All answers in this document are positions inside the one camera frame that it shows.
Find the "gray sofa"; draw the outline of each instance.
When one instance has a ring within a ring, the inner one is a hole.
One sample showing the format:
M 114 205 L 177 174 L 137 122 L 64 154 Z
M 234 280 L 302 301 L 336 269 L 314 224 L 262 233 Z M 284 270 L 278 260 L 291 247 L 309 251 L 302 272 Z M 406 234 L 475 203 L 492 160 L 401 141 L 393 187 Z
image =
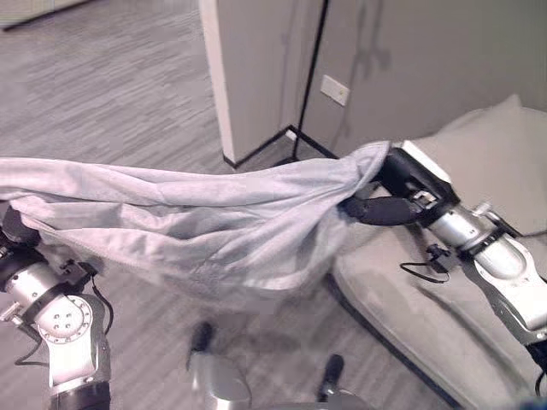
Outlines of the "gray sofa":
M 464 205 L 488 200 L 526 234 L 521 242 L 547 278 L 547 114 L 513 96 L 415 143 L 452 177 Z M 533 396 L 539 367 L 461 269 L 430 284 L 399 268 L 439 242 L 417 232 L 353 225 L 333 268 L 345 297 L 464 407 L 511 408 Z

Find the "black cable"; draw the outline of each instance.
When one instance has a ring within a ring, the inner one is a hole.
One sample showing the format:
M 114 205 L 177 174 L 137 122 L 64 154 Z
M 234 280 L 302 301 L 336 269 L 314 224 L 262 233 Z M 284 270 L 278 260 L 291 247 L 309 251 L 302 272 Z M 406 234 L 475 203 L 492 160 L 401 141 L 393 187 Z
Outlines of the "black cable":
M 541 397 L 541 381 L 544 379 L 545 377 L 545 372 L 541 372 L 539 373 L 539 376 L 538 376 L 538 379 L 536 380 L 536 396 L 537 397 Z
M 92 284 L 91 288 L 93 289 L 93 293 L 95 294 L 95 296 L 98 297 L 101 300 L 101 302 L 104 303 L 104 305 L 109 310 L 109 323 L 107 324 L 106 329 L 104 330 L 104 334 L 108 335 L 110 328 L 112 327 L 112 324 L 114 323 L 114 308 L 112 307 L 108 299 L 103 296 L 103 294 L 99 291 L 99 289 L 95 285 L 95 277 L 93 276 L 91 276 L 91 284 Z
M 26 361 L 29 357 L 31 357 L 33 354 L 35 354 L 38 349 L 40 349 L 40 346 L 42 345 L 42 339 L 39 339 L 36 342 L 36 345 L 32 348 L 30 352 L 27 354 L 21 356 L 19 359 L 15 361 L 16 366 L 41 366 L 41 367 L 50 367 L 47 363 L 43 363 L 41 361 Z
M 309 64 L 308 80 L 306 83 L 306 91 L 304 92 L 304 99 L 302 103 L 302 109 L 300 110 L 300 120 L 298 121 L 298 134 L 292 146 L 292 160 L 297 161 L 298 143 L 300 142 L 300 132 L 304 124 L 304 115 L 306 114 L 306 108 L 308 107 L 309 92 L 311 91 L 311 84 L 314 79 L 315 66 L 317 65 L 317 57 L 319 56 L 319 46 L 321 45 L 321 39 L 323 37 L 323 31 L 325 28 L 326 12 L 328 11 L 328 4 L 330 0 L 323 0 L 323 6 L 321 8 L 321 17 L 317 26 L 317 32 L 315 33 L 314 52 L 311 57 L 311 63 Z
M 407 262 L 407 263 L 402 263 L 399 265 L 399 267 L 403 269 L 405 272 L 408 272 L 411 275 L 416 276 L 417 278 L 424 279 L 427 282 L 431 282 L 432 284 L 445 284 L 446 282 L 450 280 L 450 275 L 448 273 L 445 274 L 446 279 L 435 279 L 430 276 L 422 275 L 421 273 L 418 273 L 408 268 L 408 267 L 428 267 L 428 266 L 429 266 L 428 263 L 414 263 L 414 262 Z

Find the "pillow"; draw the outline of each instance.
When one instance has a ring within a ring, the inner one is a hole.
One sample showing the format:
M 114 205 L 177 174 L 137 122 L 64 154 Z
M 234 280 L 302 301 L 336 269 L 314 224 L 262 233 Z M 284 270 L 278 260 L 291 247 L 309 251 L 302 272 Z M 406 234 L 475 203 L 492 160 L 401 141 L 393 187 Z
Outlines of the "pillow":
M 531 135 L 538 127 L 532 132 L 523 113 L 519 98 L 511 96 L 413 142 L 450 175 L 465 206 L 488 201 L 526 235 L 547 230 L 547 176 L 541 145 Z

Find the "gray cloth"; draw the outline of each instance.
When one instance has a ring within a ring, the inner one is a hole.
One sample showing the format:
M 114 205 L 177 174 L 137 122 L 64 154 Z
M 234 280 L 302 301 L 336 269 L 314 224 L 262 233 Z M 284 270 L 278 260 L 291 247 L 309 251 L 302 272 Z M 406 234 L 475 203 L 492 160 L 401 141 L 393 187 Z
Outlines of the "gray cloth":
M 3 158 L 0 200 L 45 244 L 98 257 L 107 273 L 264 302 L 326 271 L 349 224 L 337 205 L 379 171 L 388 148 L 233 175 Z

